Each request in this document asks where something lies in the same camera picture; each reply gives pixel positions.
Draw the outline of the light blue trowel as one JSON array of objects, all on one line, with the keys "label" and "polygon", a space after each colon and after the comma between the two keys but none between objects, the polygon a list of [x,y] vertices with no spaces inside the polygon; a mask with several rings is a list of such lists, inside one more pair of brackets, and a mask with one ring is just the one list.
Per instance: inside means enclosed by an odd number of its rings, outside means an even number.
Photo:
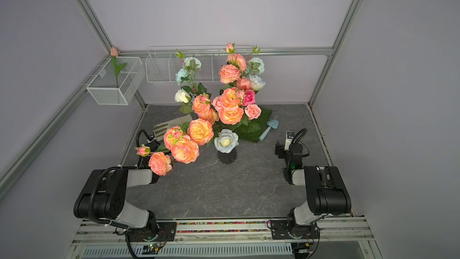
[{"label": "light blue trowel", "polygon": [[277,129],[279,126],[279,121],[276,120],[276,119],[272,119],[272,120],[269,120],[267,122],[267,128],[263,131],[263,133],[259,136],[259,141],[263,141],[266,136],[268,135],[268,133],[272,130],[272,129]]}]

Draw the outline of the white blue rose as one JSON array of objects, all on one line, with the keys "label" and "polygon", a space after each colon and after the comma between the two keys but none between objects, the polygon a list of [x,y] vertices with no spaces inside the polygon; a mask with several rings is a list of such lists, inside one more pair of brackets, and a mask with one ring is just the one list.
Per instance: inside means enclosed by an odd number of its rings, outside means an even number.
[{"label": "white blue rose", "polygon": [[214,139],[214,146],[220,153],[231,153],[238,145],[239,136],[232,130],[223,129]]}]

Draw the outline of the small peach rose spray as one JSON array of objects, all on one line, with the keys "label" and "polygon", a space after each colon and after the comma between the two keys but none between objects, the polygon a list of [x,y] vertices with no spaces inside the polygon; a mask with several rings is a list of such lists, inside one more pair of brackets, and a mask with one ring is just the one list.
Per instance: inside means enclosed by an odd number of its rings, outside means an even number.
[{"label": "small peach rose spray", "polygon": [[261,77],[265,72],[265,64],[261,58],[255,57],[261,51],[259,46],[254,46],[246,58],[237,53],[234,43],[228,43],[225,51],[228,56],[226,64],[221,66],[219,71],[221,83],[243,91],[253,90],[256,93],[265,87],[266,82]]}]

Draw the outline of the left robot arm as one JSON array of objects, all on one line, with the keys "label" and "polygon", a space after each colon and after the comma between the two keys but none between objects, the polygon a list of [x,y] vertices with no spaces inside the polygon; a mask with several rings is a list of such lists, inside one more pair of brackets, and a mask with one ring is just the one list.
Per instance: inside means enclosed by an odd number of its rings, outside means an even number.
[{"label": "left robot arm", "polygon": [[130,242],[172,242],[176,223],[160,223],[152,211],[127,202],[127,189],[158,182],[159,176],[146,168],[147,159],[137,165],[110,167],[91,172],[73,212],[76,218],[116,228]]}]

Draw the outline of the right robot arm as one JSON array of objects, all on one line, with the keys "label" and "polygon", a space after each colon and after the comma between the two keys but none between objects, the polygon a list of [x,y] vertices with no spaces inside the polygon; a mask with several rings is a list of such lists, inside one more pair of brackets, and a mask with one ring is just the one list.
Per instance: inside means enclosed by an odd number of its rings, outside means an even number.
[{"label": "right robot arm", "polygon": [[275,155],[285,160],[285,181],[305,188],[306,201],[292,208],[285,220],[267,222],[273,239],[318,239],[320,220],[351,212],[351,198],[337,167],[304,166],[300,143],[286,147],[277,142]]}]

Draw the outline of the pink rose stem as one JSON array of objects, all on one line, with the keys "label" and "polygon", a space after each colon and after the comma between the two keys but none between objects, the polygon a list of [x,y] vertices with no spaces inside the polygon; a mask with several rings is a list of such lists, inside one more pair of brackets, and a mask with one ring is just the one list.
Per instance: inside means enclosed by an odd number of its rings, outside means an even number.
[{"label": "pink rose stem", "polygon": [[257,119],[261,116],[262,110],[257,104],[250,104],[244,109],[249,120]]}]

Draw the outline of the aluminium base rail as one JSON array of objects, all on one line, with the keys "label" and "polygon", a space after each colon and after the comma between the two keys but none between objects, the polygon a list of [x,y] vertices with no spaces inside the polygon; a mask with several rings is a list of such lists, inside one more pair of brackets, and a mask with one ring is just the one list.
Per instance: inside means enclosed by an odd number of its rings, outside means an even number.
[{"label": "aluminium base rail", "polygon": [[159,222],[160,235],[143,240],[121,229],[82,222],[67,252],[68,259],[121,259],[135,254],[154,257],[236,257],[291,255],[308,258],[320,243],[355,242],[365,259],[382,254],[364,217],[329,217],[288,232],[281,218],[176,219]]}]

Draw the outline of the pale blue rose spray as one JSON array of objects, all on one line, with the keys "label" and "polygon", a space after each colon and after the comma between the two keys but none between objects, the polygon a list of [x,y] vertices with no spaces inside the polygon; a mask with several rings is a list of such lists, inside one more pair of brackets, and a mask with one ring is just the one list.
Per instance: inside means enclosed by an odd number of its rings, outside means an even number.
[{"label": "pale blue rose spray", "polygon": [[176,73],[176,82],[180,89],[176,92],[174,100],[180,103],[180,112],[190,114],[193,112],[193,101],[198,95],[207,93],[207,89],[196,79],[197,73],[201,70],[201,61],[192,56],[186,56],[180,50],[176,50],[176,57],[179,59],[182,68]]}]

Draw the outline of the large peach peony spray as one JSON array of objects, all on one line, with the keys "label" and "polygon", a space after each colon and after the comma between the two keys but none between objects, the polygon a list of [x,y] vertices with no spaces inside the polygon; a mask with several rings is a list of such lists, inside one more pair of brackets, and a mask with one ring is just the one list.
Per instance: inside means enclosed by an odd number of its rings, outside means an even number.
[{"label": "large peach peony spray", "polygon": [[158,176],[165,176],[172,171],[173,161],[184,164],[195,162],[200,155],[200,146],[213,138],[212,123],[204,119],[168,129],[163,143],[150,157],[151,171]]}]

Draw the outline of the magenta rose stem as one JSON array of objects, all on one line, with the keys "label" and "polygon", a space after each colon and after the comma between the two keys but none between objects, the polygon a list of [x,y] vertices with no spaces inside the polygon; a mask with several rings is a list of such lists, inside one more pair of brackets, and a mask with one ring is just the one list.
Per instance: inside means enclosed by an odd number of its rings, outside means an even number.
[{"label": "magenta rose stem", "polygon": [[249,106],[251,104],[255,104],[255,95],[255,91],[251,89],[245,90],[242,106]]}]

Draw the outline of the dark glass vase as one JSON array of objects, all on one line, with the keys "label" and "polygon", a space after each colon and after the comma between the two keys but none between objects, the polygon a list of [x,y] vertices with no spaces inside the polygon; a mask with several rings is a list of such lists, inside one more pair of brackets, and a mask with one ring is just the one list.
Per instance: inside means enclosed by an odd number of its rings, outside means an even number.
[{"label": "dark glass vase", "polygon": [[218,151],[218,159],[223,164],[231,164],[237,159],[237,150],[233,149],[230,153]]}]

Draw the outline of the peach peony bunch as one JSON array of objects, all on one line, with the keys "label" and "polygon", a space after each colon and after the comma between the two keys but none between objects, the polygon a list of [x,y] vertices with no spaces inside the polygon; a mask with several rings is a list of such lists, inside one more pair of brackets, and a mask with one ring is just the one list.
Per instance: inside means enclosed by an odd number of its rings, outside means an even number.
[{"label": "peach peony bunch", "polygon": [[219,119],[223,124],[236,125],[242,120],[244,114],[243,99],[244,91],[233,87],[227,88],[212,101],[212,105],[218,112]]}]

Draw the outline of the beige garden glove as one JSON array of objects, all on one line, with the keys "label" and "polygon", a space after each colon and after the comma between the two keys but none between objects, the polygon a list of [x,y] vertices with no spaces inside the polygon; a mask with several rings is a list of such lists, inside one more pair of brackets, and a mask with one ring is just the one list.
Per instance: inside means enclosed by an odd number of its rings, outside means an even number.
[{"label": "beige garden glove", "polygon": [[191,122],[193,120],[191,115],[185,115],[170,121],[162,122],[153,127],[153,134],[157,141],[163,141],[164,134],[172,127],[179,127],[181,124]]}]

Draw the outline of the white mesh wall basket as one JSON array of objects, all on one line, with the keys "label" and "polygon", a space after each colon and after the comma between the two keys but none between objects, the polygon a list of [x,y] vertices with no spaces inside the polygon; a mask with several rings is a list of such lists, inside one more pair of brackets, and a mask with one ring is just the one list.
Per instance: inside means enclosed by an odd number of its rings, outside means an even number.
[{"label": "white mesh wall basket", "polygon": [[104,62],[102,69],[86,86],[93,99],[103,106],[127,106],[134,98],[144,77],[146,68],[139,57],[117,57],[117,62],[127,63],[118,76],[119,87],[116,86],[114,67],[111,57]]}]

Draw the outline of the pink tulip stem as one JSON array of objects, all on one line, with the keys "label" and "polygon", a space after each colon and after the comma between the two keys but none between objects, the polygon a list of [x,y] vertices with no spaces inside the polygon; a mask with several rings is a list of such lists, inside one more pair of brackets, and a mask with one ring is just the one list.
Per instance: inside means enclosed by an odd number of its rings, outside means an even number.
[{"label": "pink tulip stem", "polygon": [[118,76],[120,72],[127,66],[127,63],[124,62],[122,64],[119,64],[116,60],[116,58],[119,56],[118,50],[115,47],[111,47],[110,49],[110,56],[111,56],[111,63],[114,67],[114,75],[116,79],[116,86],[117,88],[119,87],[119,81],[118,81]]}]

